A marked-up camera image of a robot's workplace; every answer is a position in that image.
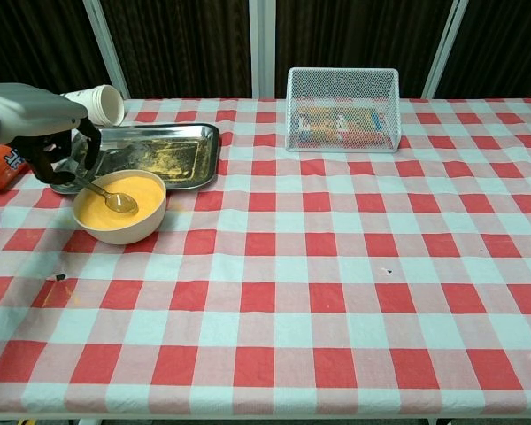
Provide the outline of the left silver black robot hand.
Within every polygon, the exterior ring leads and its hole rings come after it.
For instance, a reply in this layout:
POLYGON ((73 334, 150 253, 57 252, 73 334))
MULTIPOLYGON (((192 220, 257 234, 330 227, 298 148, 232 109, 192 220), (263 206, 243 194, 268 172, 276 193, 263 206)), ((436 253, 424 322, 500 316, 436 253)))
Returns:
POLYGON ((74 129, 87 139, 84 166, 89 170, 100 152, 101 133, 84 105, 47 89, 0 83, 0 144, 16 150, 41 182, 65 184, 75 179, 52 168, 71 156, 74 129))

